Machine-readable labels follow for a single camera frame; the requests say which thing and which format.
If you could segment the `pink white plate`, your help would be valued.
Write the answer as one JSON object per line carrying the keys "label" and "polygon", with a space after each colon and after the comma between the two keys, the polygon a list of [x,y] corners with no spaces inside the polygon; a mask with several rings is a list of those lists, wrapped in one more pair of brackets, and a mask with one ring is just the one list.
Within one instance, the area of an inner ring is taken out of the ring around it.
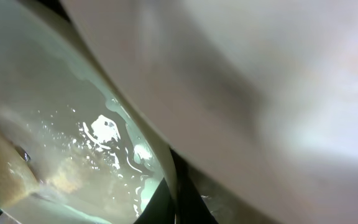
{"label": "pink white plate", "polygon": [[358,0],[64,1],[174,150],[283,223],[358,223]]}

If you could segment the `green yellow sponge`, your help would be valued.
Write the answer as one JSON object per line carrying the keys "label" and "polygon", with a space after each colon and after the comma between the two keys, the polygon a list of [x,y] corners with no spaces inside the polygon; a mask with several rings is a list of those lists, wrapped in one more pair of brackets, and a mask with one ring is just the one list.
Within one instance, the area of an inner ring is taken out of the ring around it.
{"label": "green yellow sponge", "polygon": [[13,206],[38,189],[38,180],[27,161],[0,132],[0,210]]}

